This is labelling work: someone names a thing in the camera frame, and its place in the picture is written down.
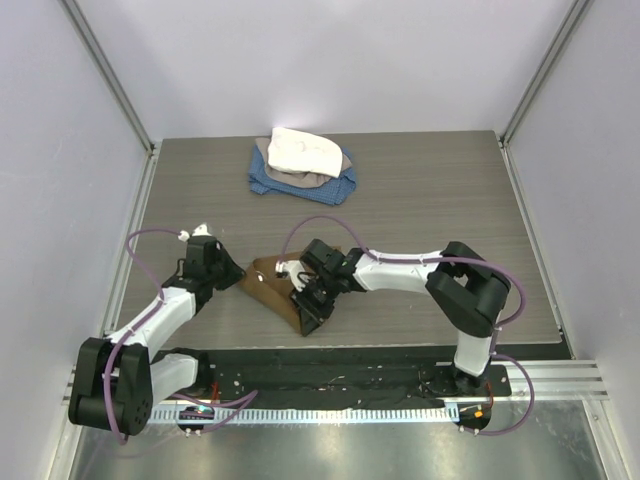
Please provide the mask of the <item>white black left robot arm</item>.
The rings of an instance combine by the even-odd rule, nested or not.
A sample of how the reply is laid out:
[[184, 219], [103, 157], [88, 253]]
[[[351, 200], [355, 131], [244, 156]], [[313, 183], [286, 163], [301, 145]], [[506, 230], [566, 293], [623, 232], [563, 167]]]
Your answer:
[[244, 275], [216, 237], [191, 235], [185, 256], [152, 303], [120, 330], [90, 337], [80, 346], [69, 421], [110, 431], [124, 442], [144, 429], [159, 402], [181, 392], [193, 399], [210, 393], [207, 354], [188, 348], [166, 355], [159, 351], [215, 292], [234, 286]]

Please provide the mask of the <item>brown cloth napkin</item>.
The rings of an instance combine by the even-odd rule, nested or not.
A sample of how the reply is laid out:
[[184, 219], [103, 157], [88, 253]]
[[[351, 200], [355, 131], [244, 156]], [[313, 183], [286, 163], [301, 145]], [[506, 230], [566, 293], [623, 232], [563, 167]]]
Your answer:
[[[257, 257], [249, 264], [245, 278], [240, 281], [241, 289], [284, 319], [297, 334], [301, 335], [299, 315], [290, 298], [295, 288], [288, 279], [276, 277], [275, 264], [279, 260], [299, 260], [307, 271], [315, 273], [312, 279], [334, 281], [331, 275], [341, 268], [344, 254], [338, 246], [330, 246], [320, 240], [314, 240], [302, 251], [286, 253], [282, 257], [278, 255]], [[256, 273], [264, 276], [263, 282], [257, 280]]]

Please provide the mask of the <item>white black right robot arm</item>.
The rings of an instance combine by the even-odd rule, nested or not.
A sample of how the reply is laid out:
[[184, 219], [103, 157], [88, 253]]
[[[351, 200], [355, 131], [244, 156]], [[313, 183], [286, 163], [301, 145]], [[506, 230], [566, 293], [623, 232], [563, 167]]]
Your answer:
[[452, 365], [432, 377], [428, 388], [440, 396], [471, 396], [486, 385], [511, 282], [466, 244], [402, 256], [362, 247], [343, 253], [315, 239], [299, 259], [278, 261], [276, 272], [293, 284], [290, 298], [304, 333], [331, 316], [341, 294], [395, 290], [429, 296], [457, 330], [457, 344]]

